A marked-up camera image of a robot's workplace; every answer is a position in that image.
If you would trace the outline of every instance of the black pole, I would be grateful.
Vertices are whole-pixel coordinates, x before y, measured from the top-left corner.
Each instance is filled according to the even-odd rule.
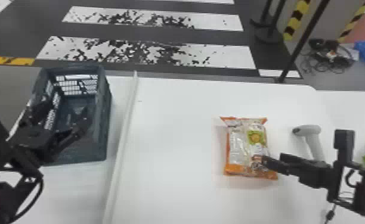
[[[270,24],[269,31],[267,33],[268,36],[273,35],[274,29],[277,27],[277,22],[282,14],[284,5],[286,4],[286,0],[280,0],[279,5],[277,6],[276,13],[274,14],[273,21]]]
[[[317,22],[319,21],[321,15],[323,14],[324,10],[326,9],[327,5],[329,4],[330,0],[321,0],[321,3],[317,7],[317,10],[315,14],[313,15],[311,21],[309,22],[308,27],[305,29],[304,34],[302,35],[301,40],[299,40],[299,43],[295,47],[294,52],[291,55],[290,61],[288,62],[287,67],[284,69],[282,74],[279,78],[276,79],[277,83],[283,83],[288,71],[291,69],[291,67],[294,65],[296,58],[298,57],[299,53],[301,53],[302,48],[306,44],[309,36],[311,36],[313,29],[315,28]]]
[[[265,8],[263,8],[263,13],[261,16],[261,22],[264,22],[267,18],[267,15],[269,15],[269,10],[270,10],[270,6],[271,6],[271,2],[273,0],[267,0]]]
[[[255,30],[255,37],[262,43],[265,44],[278,44],[283,41],[283,35],[277,31],[277,22],[282,14],[284,5],[287,0],[280,0],[279,5],[277,6],[276,12],[274,13],[273,20],[269,26],[265,26],[264,28],[259,28]]]
[[[269,10],[270,10],[272,1],[273,0],[267,0],[265,7],[263,8],[261,18],[259,18],[257,16],[252,17],[252,19],[250,20],[250,23],[252,23],[253,26],[255,26],[255,27],[269,27],[270,26],[270,23],[266,23],[266,19],[267,19],[267,15],[269,15]]]

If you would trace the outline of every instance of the orange snack package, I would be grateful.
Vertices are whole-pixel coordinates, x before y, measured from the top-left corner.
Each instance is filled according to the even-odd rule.
[[[270,155],[264,123],[266,118],[220,117],[227,125],[225,175],[241,175],[277,180],[277,173],[261,164]]]

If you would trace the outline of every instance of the white barcode scanner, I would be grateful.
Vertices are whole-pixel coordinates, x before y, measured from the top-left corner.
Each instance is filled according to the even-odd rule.
[[[309,145],[315,160],[325,161],[323,149],[321,148],[319,140],[320,132],[321,128],[318,125],[302,125],[292,129],[294,135],[305,137],[305,141]]]

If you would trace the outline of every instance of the yellow floor line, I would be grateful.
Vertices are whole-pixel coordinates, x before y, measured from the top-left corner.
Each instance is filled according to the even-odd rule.
[[[0,57],[0,64],[11,66],[31,66],[35,58]]]

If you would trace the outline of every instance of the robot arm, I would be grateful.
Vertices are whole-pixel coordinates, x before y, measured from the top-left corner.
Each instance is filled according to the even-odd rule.
[[[59,153],[83,137],[91,125],[85,108],[68,129],[47,130],[41,121],[47,118],[51,108],[49,101],[27,107],[16,133],[10,138],[0,122],[0,172],[21,174],[16,186],[0,182],[0,224],[12,223],[28,212],[44,188],[39,168],[54,162]],[[17,213],[36,186],[39,186],[38,193],[23,211]]]
[[[263,156],[262,164],[281,174],[297,176],[299,182],[306,186],[327,189],[328,202],[365,216],[365,168],[352,161],[354,135],[351,130],[336,130],[334,148],[338,150],[338,159],[333,166],[324,161],[306,160],[288,154],[280,154],[279,160]],[[345,176],[347,185],[355,189],[351,203],[339,197],[344,167],[352,168]],[[362,181],[353,185],[349,179],[355,170],[359,171]]]

